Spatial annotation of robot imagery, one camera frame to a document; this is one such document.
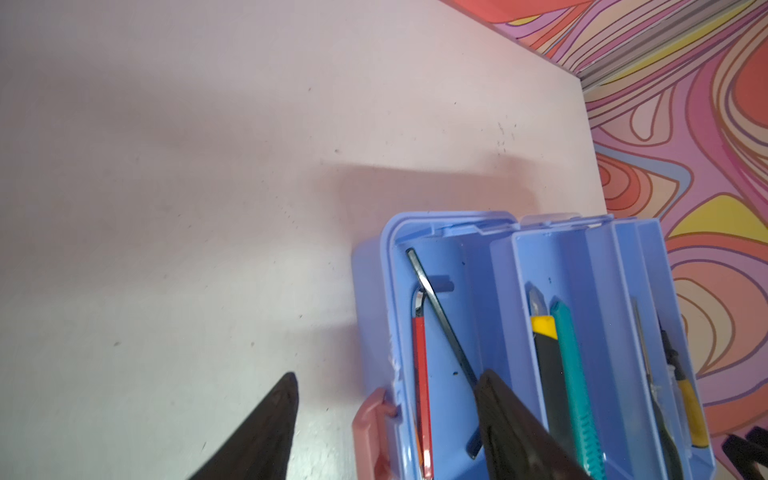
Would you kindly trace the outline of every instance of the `yellow shape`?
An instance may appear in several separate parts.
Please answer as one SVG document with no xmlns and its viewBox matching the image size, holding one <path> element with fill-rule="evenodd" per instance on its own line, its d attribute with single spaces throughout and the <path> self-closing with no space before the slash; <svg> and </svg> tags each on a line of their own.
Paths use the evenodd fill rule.
<svg viewBox="0 0 768 480">
<path fill-rule="evenodd" d="M 642 58 L 641 60 L 637 61 L 633 65 L 630 65 L 629 67 L 625 68 L 623 71 L 619 71 L 616 75 L 607 79 L 605 83 L 611 83 L 612 81 L 621 80 L 622 78 L 627 77 L 628 75 L 631 75 L 636 71 L 642 70 L 643 68 L 646 68 L 648 65 L 652 65 L 657 61 L 661 60 L 662 58 L 672 55 L 674 52 L 687 47 L 688 45 L 694 43 L 696 40 L 701 39 L 702 37 L 710 34 L 712 31 L 726 24 L 729 20 L 731 20 L 733 17 L 735 17 L 736 15 L 746 10 L 746 8 L 752 5 L 753 3 L 754 2 L 745 2 L 742 5 L 737 5 L 736 7 L 724 12 L 719 17 L 713 18 L 708 22 L 704 22 L 703 24 L 699 25 L 698 28 L 695 28 L 693 31 L 690 31 L 685 35 L 681 35 L 680 37 L 674 40 L 671 40 L 665 46 L 648 54 L 648 56 L 646 56 L 645 58 Z"/>
<path fill-rule="evenodd" d="M 768 243 L 768 227 L 746 205 L 730 195 L 718 195 L 707 201 L 670 233 L 670 237 L 685 233 L 727 233 Z"/>
<path fill-rule="evenodd" d="M 512 25 L 513 27 L 519 27 L 520 25 L 525 25 L 526 23 L 531 23 L 532 21 L 534 21 L 536 18 L 539 18 L 539 17 L 540 17 L 540 15 L 534 15 L 532 17 L 519 18 L 517 20 L 513 20 L 513 21 L 509 22 L 509 24 Z"/>
</svg>

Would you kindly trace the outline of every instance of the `table surface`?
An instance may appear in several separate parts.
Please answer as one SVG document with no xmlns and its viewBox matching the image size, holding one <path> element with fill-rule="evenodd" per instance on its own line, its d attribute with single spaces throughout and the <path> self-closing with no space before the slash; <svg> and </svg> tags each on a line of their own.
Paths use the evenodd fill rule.
<svg viewBox="0 0 768 480">
<path fill-rule="evenodd" d="M 0 55 L 2 478 L 186 478 L 289 370 L 289 478 L 353 478 L 352 248 L 605 212 L 577 78 L 438 0 L 13 0 Z"/>
</svg>

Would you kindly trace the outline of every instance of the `toolbox compartment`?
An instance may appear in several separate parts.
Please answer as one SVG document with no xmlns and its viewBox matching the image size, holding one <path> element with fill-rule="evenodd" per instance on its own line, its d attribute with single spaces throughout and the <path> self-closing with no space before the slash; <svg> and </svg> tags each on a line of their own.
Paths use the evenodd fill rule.
<svg viewBox="0 0 768 480">
<path fill-rule="evenodd" d="M 353 253 L 366 394 L 383 388 L 396 407 L 394 416 L 378 420 L 391 477 L 421 478 L 411 340 L 418 281 L 406 256 L 410 247 L 431 278 L 452 284 L 438 297 L 476 375 L 496 371 L 545 428 L 526 285 L 539 288 L 550 306 L 557 298 L 571 308 L 610 480 L 667 477 L 634 326 L 631 296 L 637 298 L 659 403 L 685 477 L 712 479 L 711 448 L 688 457 L 681 446 L 680 413 L 655 323 L 658 311 L 693 379 L 658 222 L 603 216 L 523 226 L 506 212 L 400 214 Z M 430 306 L 425 328 L 435 477 L 484 480 L 484 452 L 474 461 L 465 453 L 478 426 L 474 396 Z M 359 473 L 367 468 L 361 456 Z"/>
</svg>

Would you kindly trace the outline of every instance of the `toolbox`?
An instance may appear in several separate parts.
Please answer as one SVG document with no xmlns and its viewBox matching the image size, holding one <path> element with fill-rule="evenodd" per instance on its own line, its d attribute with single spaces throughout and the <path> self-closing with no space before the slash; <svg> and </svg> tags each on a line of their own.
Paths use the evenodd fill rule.
<svg viewBox="0 0 768 480">
<path fill-rule="evenodd" d="M 657 220 L 606 215 L 521 223 L 506 212 L 428 212 L 397 215 L 379 237 L 353 252 L 370 395 L 353 423 L 361 480 L 422 478 L 411 311 L 419 281 L 406 256 L 411 248 L 430 280 L 449 285 L 437 297 L 472 369 L 478 376 L 493 369 L 545 428 L 526 286 L 570 307 L 606 478 L 668 480 L 654 397 L 685 479 L 714 477 L 712 448 L 691 446 L 687 415 L 668 371 L 660 327 L 699 399 Z M 425 307 L 423 315 L 434 476 L 486 479 L 484 452 L 475 459 L 465 452 L 478 428 L 472 388 L 433 309 Z"/>
</svg>

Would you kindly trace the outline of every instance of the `teal utility knife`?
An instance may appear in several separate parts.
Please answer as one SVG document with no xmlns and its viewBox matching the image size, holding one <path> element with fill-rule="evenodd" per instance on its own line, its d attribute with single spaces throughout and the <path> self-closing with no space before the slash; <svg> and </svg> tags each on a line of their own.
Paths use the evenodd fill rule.
<svg viewBox="0 0 768 480">
<path fill-rule="evenodd" d="M 605 480 L 603 449 L 592 417 L 587 381 L 584 379 L 584 370 L 581 367 L 571 310 L 564 303 L 557 302 L 550 314 L 554 317 L 554 324 L 558 330 L 560 354 L 563 358 L 576 460 L 594 480 Z"/>
</svg>

